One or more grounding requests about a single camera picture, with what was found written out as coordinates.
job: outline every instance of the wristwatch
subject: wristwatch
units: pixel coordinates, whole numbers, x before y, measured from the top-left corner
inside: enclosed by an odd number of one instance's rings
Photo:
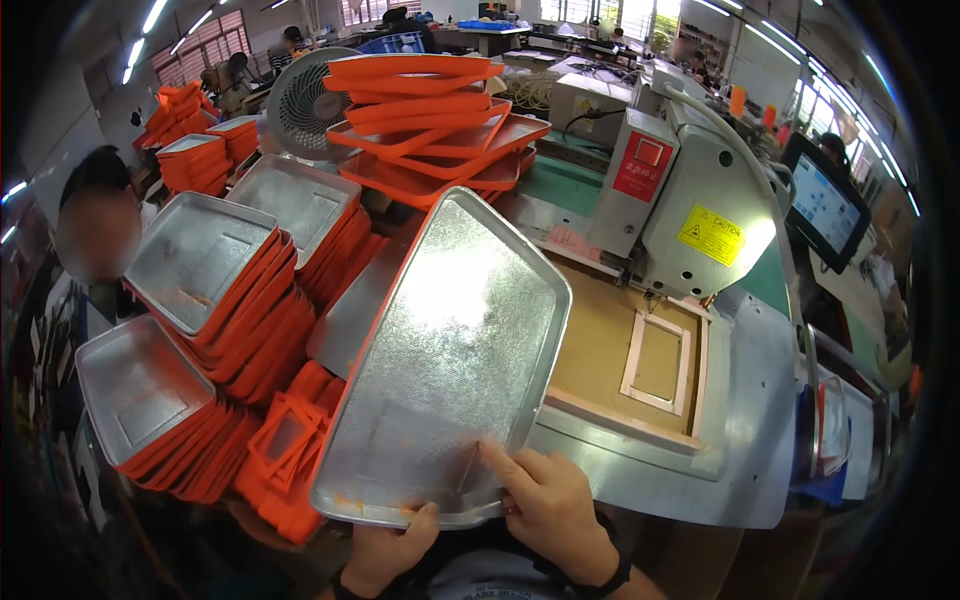
[[[616,571],[613,572],[613,576],[603,586],[581,586],[569,580],[567,580],[566,584],[570,586],[570,589],[572,589],[578,597],[584,598],[585,600],[600,600],[600,598],[606,598],[620,589],[620,586],[630,581],[630,558],[627,557],[622,550],[617,550],[616,553],[620,557],[620,563],[616,566]]]

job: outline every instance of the caution label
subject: caution label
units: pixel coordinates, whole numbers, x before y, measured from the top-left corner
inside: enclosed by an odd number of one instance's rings
[[[699,204],[693,206],[677,239],[725,267],[733,264],[747,243],[743,229]]]

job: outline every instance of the fluorescent light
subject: fluorescent light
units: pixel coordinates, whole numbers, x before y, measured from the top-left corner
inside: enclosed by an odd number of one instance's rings
[[[147,15],[147,20],[143,22],[143,33],[148,34],[150,30],[154,28],[154,24],[158,17],[160,17],[160,11],[163,10],[163,7],[166,6],[167,0],[156,0],[154,2],[154,7],[150,9],[150,14]]]
[[[910,193],[910,190],[906,191],[907,198],[910,199],[910,203],[913,205],[913,211],[917,213],[917,216],[920,216],[920,208],[917,206],[917,201],[913,199],[913,194]]]
[[[784,48],[783,46],[781,46],[781,45],[779,45],[778,43],[776,43],[773,39],[770,39],[769,37],[767,37],[761,30],[757,29],[756,27],[754,27],[754,26],[751,25],[750,23],[744,23],[743,25],[744,25],[744,27],[746,27],[746,28],[749,29],[750,31],[754,32],[754,33],[757,34],[758,36],[760,36],[760,37],[762,37],[763,39],[767,40],[767,43],[768,43],[768,44],[770,44],[770,45],[773,46],[774,48],[777,48],[778,50],[780,50],[780,51],[783,53],[784,56],[786,56],[787,58],[789,58],[789,59],[791,59],[792,61],[796,62],[798,66],[800,65],[800,61],[797,60],[797,57],[795,57],[795,56],[793,56],[792,54],[790,54],[789,52],[787,52],[787,51],[786,51],[786,48]]]
[[[793,38],[791,38],[790,36],[788,36],[787,34],[785,34],[784,32],[782,32],[781,30],[779,30],[779,29],[777,29],[776,27],[774,27],[773,25],[771,25],[771,24],[770,24],[770,21],[766,21],[766,20],[765,20],[765,21],[763,21],[763,24],[767,26],[767,29],[769,29],[769,30],[772,31],[773,33],[777,34],[778,36],[782,37],[784,40],[786,40],[786,42],[787,42],[788,44],[790,44],[791,46],[793,46],[794,48],[796,48],[796,49],[797,49],[797,52],[799,52],[800,54],[806,54],[806,50],[803,48],[803,46],[801,46],[800,44],[798,44],[797,42],[795,42],[795,41],[793,40]]]
[[[136,64],[136,60],[140,58],[140,51],[143,50],[144,41],[142,37],[133,45],[133,49],[130,50],[130,59],[127,60],[127,66],[134,66]]]
[[[887,145],[883,143],[883,140],[880,140],[880,146],[883,146],[883,152],[887,153],[887,157],[890,158],[890,164],[894,166],[894,171],[897,172],[897,179],[900,180],[900,185],[906,187],[906,179],[903,177],[903,172],[900,170],[900,166],[897,164],[897,161],[894,160],[894,155],[890,152],[890,149],[887,148]]]
[[[170,51],[170,56],[174,56],[174,53],[180,49],[180,47],[183,45],[185,41],[186,41],[186,36],[181,37],[180,41],[178,41],[177,44],[174,46],[174,49]]]
[[[203,25],[204,21],[206,21],[212,14],[213,14],[213,9],[210,9],[209,11],[205,12],[204,16],[200,17],[200,20],[194,23],[193,27],[191,27],[190,31],[188,31],[186,34],[189,36],[193,32],[197,31],[197,28]]]
[[[283,3],[286,2],[286,1],[287,1],[287,0],[281,0],[280,2],[277,2],[276,4],[274,4],[274,6],[276,6],[276,5],[278,5],[278,4],[283,4]],[[698,2],[698,3],[704,5],[705,7],[709,8],[709,9],[714,9],[715,11],[719,12],[720,14],[723,14],[724,16],[730,16],[730,13],[729,13],[729,12],[724,11],[724,10],[721,9],[720,7],[713,6],[712,4],[710,4],[710,2],[707,2],[706,0],[693,0],[693,1],[694,1],[694,2]]]

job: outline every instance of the silver tray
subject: silver tray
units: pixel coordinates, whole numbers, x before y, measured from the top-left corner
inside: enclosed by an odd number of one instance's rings
[[[349,379],[350,366],[367,341],[424,216],[418,212],[390,238],[333,307],[317,319],[306,343],[306,354],[341,379]]]
[[[171,323],[196,333],[274,229],[276,219],[259,210],[181,192],[143,232],[124,277]]]
[[[214,125],[214,126],[211,127],[211,128],[207,128],[207,131],[208,131],[208,132],[228,132],[228,131],[230,131],[230,130],[232,130],[232,129],[235,129],[235,128],[237,128],[237,127],[240,127],[241,125],[246,125],[247,123],[250,123],[251,121],[256,121],[257,118],[258,118],[258,116],[255,115],[255,114],[254,114],[254,115],[243,116],[243,117],[234,117],[234,118],[230,119],[229,121],[224,121],[223,123],[220,123],[220,124],[218,124],[218,125]]]
[[[473,527],[499,500],[475,458],[492,436],[520,449],[553,371],[572,293],[560,272],[465,187],[427,217],[348,382],[310,504],[405,527],[440,508]]]
[[[262,210],[289,231],[297,248],[297,269],[310,260],[348,204],[363,187],[338,175],[276,155],[264,155],[225,200]]]
[[[215,142],[218,139],[223,139],[219,135],[204,135],[203,133],[188,133],[184,137],[178,139],[176,142],[170,144],[163,150],[157,150],[157,156],[165,155],[174,155],[177,152],[183,152],[184,150],[190,150],[191,148],[196,148],[201,144],[208,144],[210,142]]]
[[[90,422],[114,467],[216,398],[150,315],[83,344],[76,361]]]

